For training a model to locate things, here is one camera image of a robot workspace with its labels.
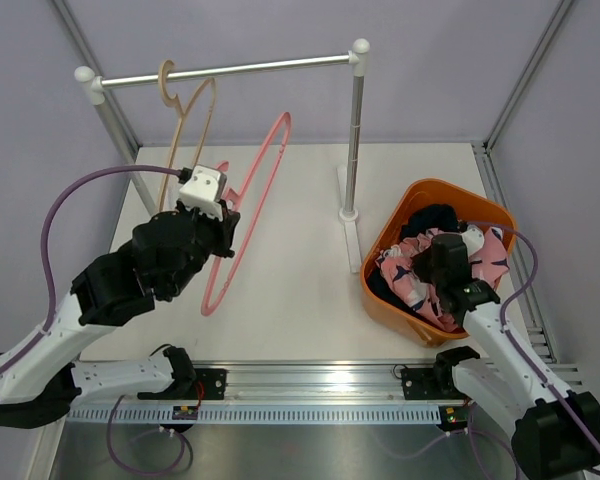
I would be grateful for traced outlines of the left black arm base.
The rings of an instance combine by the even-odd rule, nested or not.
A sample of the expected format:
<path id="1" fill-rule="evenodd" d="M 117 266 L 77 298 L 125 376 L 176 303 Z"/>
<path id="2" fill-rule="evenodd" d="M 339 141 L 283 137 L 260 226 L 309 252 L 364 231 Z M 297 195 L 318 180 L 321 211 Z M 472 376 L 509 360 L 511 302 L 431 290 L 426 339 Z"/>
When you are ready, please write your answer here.
<path id="1" fill-rule="evenodd" d="M 164 391 L 140 392 L 139 400 L 223 400 L 227 370 L 222 368 L 197 368 L 192 375 L 176 378 Z"/>

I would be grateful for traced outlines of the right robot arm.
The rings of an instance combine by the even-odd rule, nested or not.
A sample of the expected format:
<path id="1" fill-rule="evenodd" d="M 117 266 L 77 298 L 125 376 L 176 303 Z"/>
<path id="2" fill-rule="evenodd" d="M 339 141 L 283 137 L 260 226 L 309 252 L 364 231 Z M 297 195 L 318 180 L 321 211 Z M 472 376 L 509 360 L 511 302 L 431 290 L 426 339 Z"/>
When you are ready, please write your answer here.
<path id="1" fill-rule="evenodd" d="M 507 434 L 517 466 L 529 479 L 556 479 L 600 465 L 600 404 L 577 393 L 520 336 L 501 300 L 475 278 L 467 246 L 443 233 L 414 262 L 436 289 L 441 309 L 486 352 L 439 366 L 434 388 L 462 393 Z"/>

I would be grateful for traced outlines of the pink shark print shorts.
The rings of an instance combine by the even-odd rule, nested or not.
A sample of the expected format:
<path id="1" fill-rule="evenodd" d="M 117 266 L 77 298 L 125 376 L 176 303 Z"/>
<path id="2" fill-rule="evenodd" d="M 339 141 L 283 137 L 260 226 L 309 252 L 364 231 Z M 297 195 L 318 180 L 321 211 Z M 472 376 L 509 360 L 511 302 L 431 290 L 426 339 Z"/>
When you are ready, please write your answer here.
<path id="1" fill-rule="evenodd" d="M 497 226 L 481 230 L 485 236 L 484 247 L 471 257 L 465 250 L 464 257 L 470 266 L 470 279 L 484 281 L 494 288 L 509 271 L 508 253 L 503 243 L 504 232 Z M 415 238 L 405 238 L 399 244 L 382 251 L 381 256 L 376 259 L 384 279 L 391 290 L 409 307 L 408 312 L 413 316 L 423 317 L 425 321 L 445 332 L 460 330 L 460 323 L 452 314 L 444 311 L 436 287 L 422 282 L 414 274 L 412 257 L 431 247 L 435 240 L 446 240 L 453 236 L 461 239 L 460 234 L 463 231 L 453 233 L 438 228 L 427 229 L 424 234 Z"/>

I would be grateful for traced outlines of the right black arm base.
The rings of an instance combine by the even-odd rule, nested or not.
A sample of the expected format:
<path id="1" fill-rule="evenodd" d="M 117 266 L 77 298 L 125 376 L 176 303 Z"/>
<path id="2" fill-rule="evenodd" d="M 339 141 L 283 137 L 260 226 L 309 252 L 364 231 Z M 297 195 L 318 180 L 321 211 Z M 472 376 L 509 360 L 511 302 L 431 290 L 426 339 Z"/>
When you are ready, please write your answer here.
<path id="1" fill-rule="evenodd" d="M 392 374 L 400 381 L 405 400 L 464 399 L 453 385 L 449 372 L 436 366 L 395 365 Z"/>

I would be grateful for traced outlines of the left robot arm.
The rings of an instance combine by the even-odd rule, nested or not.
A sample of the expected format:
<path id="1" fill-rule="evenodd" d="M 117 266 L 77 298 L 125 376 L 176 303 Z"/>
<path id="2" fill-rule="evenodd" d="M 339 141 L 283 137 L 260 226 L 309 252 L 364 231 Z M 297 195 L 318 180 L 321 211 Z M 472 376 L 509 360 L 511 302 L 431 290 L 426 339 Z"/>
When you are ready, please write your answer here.
<path id="1" fill-rule="evenodd" d="M 134 395 L 177 400 L 197 381 L 185 349 L 167 346 L 146 359 L 81 362 L 96 340 L 178 297 L 210 256 L 231 258 L 240 214 L 212 219 L 177 205 L 137 225 L 129 241 L 97 257 L 72 282 L 41 340 L 0 371 L 0 427 L 35 429 L 93 399 Z M 0 367 L 12 358 L 0 354 Z"/>

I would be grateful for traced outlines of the navy blue shorts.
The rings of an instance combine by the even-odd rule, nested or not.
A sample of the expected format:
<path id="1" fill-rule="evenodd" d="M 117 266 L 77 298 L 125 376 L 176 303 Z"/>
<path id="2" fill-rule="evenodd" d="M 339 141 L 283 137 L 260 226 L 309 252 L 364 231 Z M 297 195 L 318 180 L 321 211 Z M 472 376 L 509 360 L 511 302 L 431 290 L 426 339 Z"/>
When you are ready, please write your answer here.
<path id="1" fill-rule="evenodd" d="M 399 216 L 397 227 L 389 235 L 389 246 L 399 244 L 405 238 L 415 238 L 424 234 L 427 229 L 438 228 L 444 232 L 458 233 L 462 231 L 456 212 L 448 204 L 431 204 L 422 209 L 415 210 L 407 216 Z M 384 279 L 376 259 L 381 253 L 372 255 L 370 273 L 365 277 L 365 282 L 371 293 L 378 299 L 405 312 L 409 307 L 391 290 Z"/>

